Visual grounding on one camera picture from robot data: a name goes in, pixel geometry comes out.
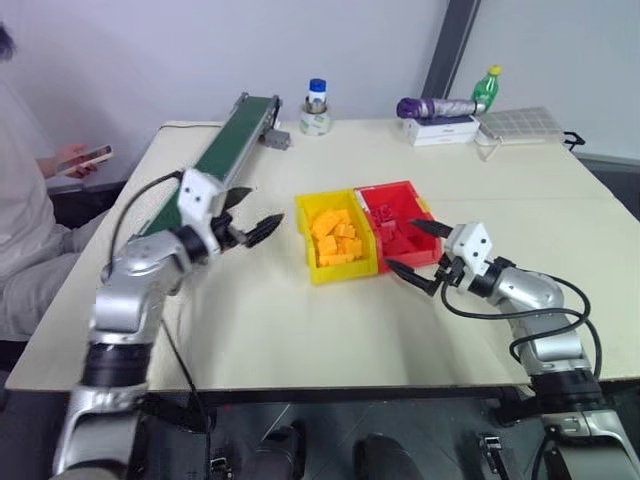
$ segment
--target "blue cap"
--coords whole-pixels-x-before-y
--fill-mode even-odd
[[[326,92],[327,82],[321,78],[312,78],[309,82],[309,90],[312,92]]]

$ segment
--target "green bottle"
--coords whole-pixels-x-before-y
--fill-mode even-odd
[[[500,65],[491,65],[487,75],[476,83],[473,89],[473,95],[471,100],[475,100],[485,106],[484,111],[489,111],[489,107],[498,94],[498,75],[502,73],[502,67]]]

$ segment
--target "yellow bin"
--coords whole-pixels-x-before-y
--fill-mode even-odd
[[[353,189],[336,192],[315,193],[312,195],[298,195],[296,201],[296,222],[298,230],[304,236],[306,244],[307,264],[311,272],[311,283],[321,283],[346,280],[348,278],[366,277],[378,273],[378,259],[376,257],[376,240],[364,216]],[[318,255],[311,237],[313,221],[325,210],[347,209],[353,220],[358,237],[362,239],[363,256],[360,260],[343,265],[328,267],[318,266]]]

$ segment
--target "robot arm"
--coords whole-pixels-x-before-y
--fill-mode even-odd
[[[98,478],[95,469],[114,478],[127,475],[166,297],[198,264],[238,244],[253,247],[283,218],[267,217],[246,233],[235,229],[227,209],[249,192],[224,191],[214,177],[188,169],[178,197],[182,226],[129,241],[105,270],[111,273],[96,294],[82,379],[72,391],[56,450],[56,478],[83,472],[78,478]]]
[[[565,328],[570,326],[565,314],[568,310],[556,280],[521,270],[504,258],[489,261],[492,244],[481,223],[454,228],[424,220],[414,220],[412,224],[425,233],[447,239],[435,278],[425,279],[393,260],[387,260],[387,264],[430,296],[441,288],[442,301],[453,313],[509,321],[514,338],[521,340],[515,348],[517,358],[536,392],[532,399],[535,403],[528,404],[533,405],[528,414],[541,416],[548,437],[555,441],[560,453],[554,468],[564,469],[569,475],[554,478],[597,479],[602,478],[603,472],[611,474],[609,466],[609,470],[580,470],[577,465],[584,464],[581,458],[584,448],[588,448],[589,457],[601,455],[605,464],[619,464],[620,476],[611,478],[640,479],[640,462],[620,419],[607,406],[577,333]],[[446,298],[449,287],[485,298],[504,315],[476,315],[455,309]],[[578,315],[586,321],[588,301],[585,312]],[[532,335],[557,329],[565,329],[565,333],[529,340]]]

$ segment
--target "white box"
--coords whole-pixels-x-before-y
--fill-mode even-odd
[[[480,123],[474,117],[445,123],[448,119],[438,119],[437,123],[421,125],[415,119],[405,119],[403,132],[413,146],[440,145],[444,143],[466,143],[472,141]]]

